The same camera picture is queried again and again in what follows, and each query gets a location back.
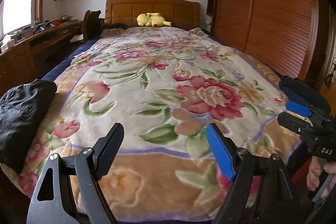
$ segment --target bed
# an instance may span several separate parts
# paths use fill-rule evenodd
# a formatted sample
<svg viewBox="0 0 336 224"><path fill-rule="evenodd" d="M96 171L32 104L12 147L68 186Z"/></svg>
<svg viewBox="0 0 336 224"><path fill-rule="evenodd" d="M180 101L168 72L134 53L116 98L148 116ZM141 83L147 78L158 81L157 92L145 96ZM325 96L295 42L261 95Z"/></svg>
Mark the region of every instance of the bed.
<svg viewBox="0 0 336 224"><path fill-rule="evenodd" d="M180 28L129 27L145 12L160 12ZM88 11L86 18L98 26L97 13ZM76 155L115 122L123 124L125 138L99 184L121 222L214 218L230 182L206 141L209 123L253 154L278 153L288 162L300 139L277 123L287 100L279 77L197 27L198 3L107 0L105 23L101 39L94 38L97 28L87 26L90 47L76 52L63 72L47 75L53 80L60 73L58 90L21 174L2 165L24 194L32 195L51 152ZM71 182L84 213L76 178ZM250 205L257 185L256 178Z"/></svg>

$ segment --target wooden desk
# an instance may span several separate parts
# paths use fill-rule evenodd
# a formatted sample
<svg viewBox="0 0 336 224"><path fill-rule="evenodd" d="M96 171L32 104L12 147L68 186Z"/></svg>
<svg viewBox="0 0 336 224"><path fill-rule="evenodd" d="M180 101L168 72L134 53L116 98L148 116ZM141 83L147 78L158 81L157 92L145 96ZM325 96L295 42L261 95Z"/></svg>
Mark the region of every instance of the wooden desk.
<svg viewBox="0 0 336 224"><path fill-rule="evenodd" d="M81 33L82 21L62 24L40 32L0 54L0 97L12 87L30 83L40 76L33 59L56 43Z"/></svg>

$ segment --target blue gripper pad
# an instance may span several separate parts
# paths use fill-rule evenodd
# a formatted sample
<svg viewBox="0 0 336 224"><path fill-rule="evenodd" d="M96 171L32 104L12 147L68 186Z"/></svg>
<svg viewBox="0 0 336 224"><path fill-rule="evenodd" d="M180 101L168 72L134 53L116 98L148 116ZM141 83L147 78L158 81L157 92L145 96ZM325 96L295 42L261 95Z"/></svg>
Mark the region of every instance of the blue gripper pad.
<svg viewBox="0 0 336 224"><path fill-rule="evenodd" d="M232 157L229 151L226 149L211 124L207 126L206 133L208 143L211 147L213 155L215 156L220 171L227 177L228 180L232 181L236 173L232 166Z"/></svg>
<svg viewBox="0 0 336 224"><path fill-rule="evenodd" d="M286 102L286 109L296 114L299 114L302 117L310 117L312 115L312 112L308 108L292 101Z"/></svg>

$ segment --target wooden wardrobe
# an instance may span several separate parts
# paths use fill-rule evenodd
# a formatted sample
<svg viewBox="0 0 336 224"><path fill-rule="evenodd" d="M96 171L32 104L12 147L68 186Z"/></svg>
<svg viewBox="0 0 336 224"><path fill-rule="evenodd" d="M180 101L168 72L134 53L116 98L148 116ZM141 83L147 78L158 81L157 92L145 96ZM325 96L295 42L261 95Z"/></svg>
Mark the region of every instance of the wooden wardrobe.
<svg viewBox="0 0 336 224"><path fill-rule="evenodd" d="M281 75L316 84L325 61L327 0L215 0L211 31Z"/></svg>

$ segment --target tissue box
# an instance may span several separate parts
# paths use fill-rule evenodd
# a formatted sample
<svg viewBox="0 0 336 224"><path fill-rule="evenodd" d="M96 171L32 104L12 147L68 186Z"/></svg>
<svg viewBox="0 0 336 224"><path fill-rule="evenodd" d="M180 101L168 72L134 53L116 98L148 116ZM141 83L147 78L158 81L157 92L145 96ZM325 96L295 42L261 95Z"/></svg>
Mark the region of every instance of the tissue box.
<svg viewBox="0 0 336 224"><path fill-rule="evenodd" d="M9 40L5 44L2 44L2 46L1 46L1 52L4 52L4 51L8 50L10 47L13 47L14 44L15 44L15 40L14 39Z"/></svg>

